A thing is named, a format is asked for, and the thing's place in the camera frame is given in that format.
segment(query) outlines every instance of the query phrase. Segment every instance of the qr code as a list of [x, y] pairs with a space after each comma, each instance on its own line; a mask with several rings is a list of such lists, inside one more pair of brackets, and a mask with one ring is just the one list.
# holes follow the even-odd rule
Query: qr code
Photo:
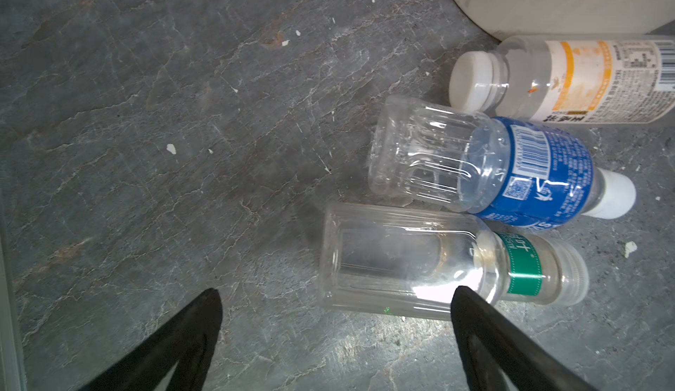
[[531, 179], [512, 176], [509, 179], [506, 190], [504, 193], [502, 193], [502, 196], [505, 198], [524, 201], [527, 199], [527, 195], [530, 193], [530, 187], [532, 187]]

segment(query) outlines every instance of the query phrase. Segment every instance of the orange stripe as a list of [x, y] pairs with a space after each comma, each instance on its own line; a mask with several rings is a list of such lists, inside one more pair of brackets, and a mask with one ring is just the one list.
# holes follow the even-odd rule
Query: orange stripe
[[553, 111], [557, 111], [562, 107], [567, 100], [567, 95], [570, 93], [570, 87], [572, 87], [572, 77], [574, 75], [574, 55], [572, 54], [572, 48], [567, 41], [560, 41], [562, 49], [565, 50], [565, 58], [567, 58], [567, 73], [565, 74], [565, 83], [562, 84], [562, 91], [558, 100], [553, 106]]
[[593, 111], [598, 106], [598, 104], [600, 104], [600, 101], [605, 96], [605, 92], [607, 92], [607, 88], [610, 87], [610, 81], [612, 80], [612, 54], [610, 53], [610, 48], [605, 41], [597, 41], [597, 44], [602, 50], [602, 58], [604, 60], [605, 69], [602, 72], [602, 84], [600, 85], [600, 89], [597, 90], [595, 97], [591, 101], [589, 111]]

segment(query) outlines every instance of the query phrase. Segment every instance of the plastic bottle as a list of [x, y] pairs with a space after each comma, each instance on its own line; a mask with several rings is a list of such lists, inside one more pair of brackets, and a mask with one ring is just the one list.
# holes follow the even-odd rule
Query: plastic bottle
[[516, 36], [458, 58], [456, 111], [581, 125], [675, 122], [675, 37]]
[[629, 178], [593, 167], [567, 132], [395, 95], [379, 117], [368, 181], [379, 194], [536, 230], [579, 213], [618, 218], [636, 197]]
[[489, 303], [574, 305], [586, 296], [589, 275], [569, 244], [494, 233], [468, 214], [349, 203], [327, 208], [322, 306], [449, 320], [459, 286]]

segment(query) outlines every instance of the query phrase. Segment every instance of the floor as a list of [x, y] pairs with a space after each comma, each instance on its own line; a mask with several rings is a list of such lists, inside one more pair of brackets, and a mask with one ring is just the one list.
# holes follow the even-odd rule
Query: floor
[[[463, 390], [451, 325], [316, 306], [328, 201], [369, 193], [390, 93], [447, 103], [495, 40], [452, 0], [0, 0], [0, 187], [31, 390], [93, 378], [207, 287], [209, 390]], [[579, 130], [634, 210], [550, 232], [569, 308], [499, 303], [604, 390], [675, 381], [673, 128]], [[624, 257], [624, 245], [637, 251]]]

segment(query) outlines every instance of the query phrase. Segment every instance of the bottle with orange and white label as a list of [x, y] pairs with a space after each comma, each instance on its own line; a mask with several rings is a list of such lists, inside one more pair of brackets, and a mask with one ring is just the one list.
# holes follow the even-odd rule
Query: bottle with orange and white label
[[673, 125], [675, 37], [511, 37], [460, 56], [450, 105], [540, 123]]

